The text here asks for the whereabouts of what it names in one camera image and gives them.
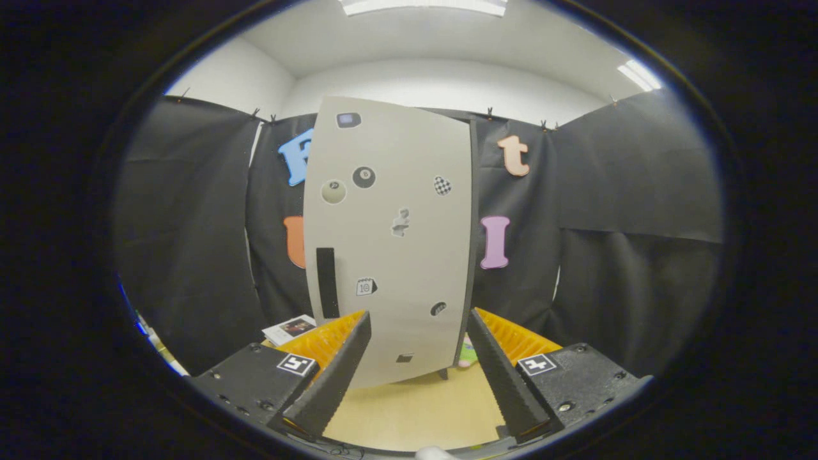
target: wooden table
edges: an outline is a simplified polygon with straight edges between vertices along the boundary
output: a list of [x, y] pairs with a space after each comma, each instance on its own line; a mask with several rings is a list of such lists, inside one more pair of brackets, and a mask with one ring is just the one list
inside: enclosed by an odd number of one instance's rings
[[505, 425], [479, 363], [399, 383], [348, 390], [324, 436], [363, 447], [456, 449], [497, 440]]

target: white board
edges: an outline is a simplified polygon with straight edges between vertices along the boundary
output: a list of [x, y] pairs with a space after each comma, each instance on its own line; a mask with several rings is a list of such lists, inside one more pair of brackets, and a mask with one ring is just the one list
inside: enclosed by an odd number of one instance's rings
[[[307, 282], [323, 324], [316, 253], [333, 248], [339, 315], [370, 312], [372, 338], [351, 388], [453, 364], [470, 300], [472, 201], [468, 123], [383, 102], [324, 99], [304, 183]], [[433, 315], [440, 303], [445, 309]]]

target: black backdrop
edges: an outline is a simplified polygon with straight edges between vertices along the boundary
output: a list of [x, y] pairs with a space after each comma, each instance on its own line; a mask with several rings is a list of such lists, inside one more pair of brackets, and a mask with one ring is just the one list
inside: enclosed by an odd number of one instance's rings
[[[684, 106], [642, 93], [547, 131], [475, 115], [479, 217], [510, 219], [510, 262], [475, 267], [473, 305], [589, 342], [637, 375], [661, 372], [708, 305], [722, 240], [714, 157]], [[303, 183], [288, 184], [278, 148], [315, 118], [264, 123], [249, 172], [259, 120], [206, 102], [165, 98], [133, 141], [115, 209], [124, 285], [193, 374], [311, 313], [283, 224], [302, 215]], [[503, 164], [509, 135], [528, 145], [523, 177]], [[158, 205], [170, 197], [176, 207]]]

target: white wall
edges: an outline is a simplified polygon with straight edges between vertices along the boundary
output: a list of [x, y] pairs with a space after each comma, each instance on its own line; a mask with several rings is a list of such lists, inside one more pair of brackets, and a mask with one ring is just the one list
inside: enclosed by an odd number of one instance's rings
[[468, 110], [539, 124], [568, 123], [608, 104], [535, 74], [471, 61], [396, 60], [335, 68], [295, 82], [278, 118], [318, 112], [323, 96]]
[[293, 87], [284, 67], [243, 38], [234, 38], [188, 70], [166, 92], [214, 102], [269, 119], [278, 114]]

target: fluorescent light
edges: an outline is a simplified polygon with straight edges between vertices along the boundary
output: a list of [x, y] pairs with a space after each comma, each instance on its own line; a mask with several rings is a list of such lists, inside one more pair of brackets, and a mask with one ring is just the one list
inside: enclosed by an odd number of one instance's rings
[[633, 69], [633, 71], [636, 72], [637, 75], [642, 77], [644, 81], [648, 82], [648, 84], [651, 87], [653, 87], [653, 89], [660, 89], [662, 87], [662, 85], [659, 84], [659, 80], [657, 80], [656, 77], [654, 77], [654, 75], [650, 73], [650, 70], [647, 70], [639, 62], [628, 61], [627, 66]]
[[440, 7], [503, 17], [508, 0], [340, 0], [347, 16], [406, 7]]
[[642, 64], [630, 60], [617, 68], [622, 74], [631, 79], [633, 83], [639, 85], [642, 91], [653, 91], [660, 89], [662, 85], [659, 80], [654, 77]]

